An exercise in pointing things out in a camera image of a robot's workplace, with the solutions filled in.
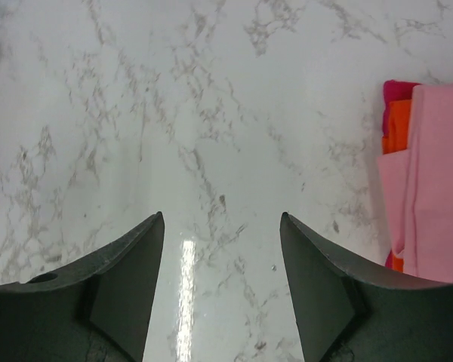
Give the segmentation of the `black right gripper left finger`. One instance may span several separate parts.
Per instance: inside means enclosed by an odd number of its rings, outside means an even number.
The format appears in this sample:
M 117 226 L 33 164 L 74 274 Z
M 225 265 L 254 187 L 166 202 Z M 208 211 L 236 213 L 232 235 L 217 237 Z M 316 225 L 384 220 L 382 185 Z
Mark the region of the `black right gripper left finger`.
M 0 285 L 0 361 L 141 361 L 165 233 L 156 213 L 26 283 Z

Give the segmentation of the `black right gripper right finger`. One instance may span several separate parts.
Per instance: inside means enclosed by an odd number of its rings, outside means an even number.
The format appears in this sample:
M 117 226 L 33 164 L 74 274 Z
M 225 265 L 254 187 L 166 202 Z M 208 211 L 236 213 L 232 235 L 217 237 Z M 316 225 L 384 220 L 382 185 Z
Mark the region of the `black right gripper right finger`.
M 453 361 L 453 284 L 388 269 L 280 222 L 282 255 L 306 361 Z

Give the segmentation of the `pink t-shirt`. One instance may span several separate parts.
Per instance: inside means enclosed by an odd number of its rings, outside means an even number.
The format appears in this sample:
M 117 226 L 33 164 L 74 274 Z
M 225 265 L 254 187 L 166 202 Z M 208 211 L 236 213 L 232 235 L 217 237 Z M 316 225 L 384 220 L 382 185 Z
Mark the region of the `pink t-shirt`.
M 453 283 L 453 84 L 413 88 L 403 272 Z

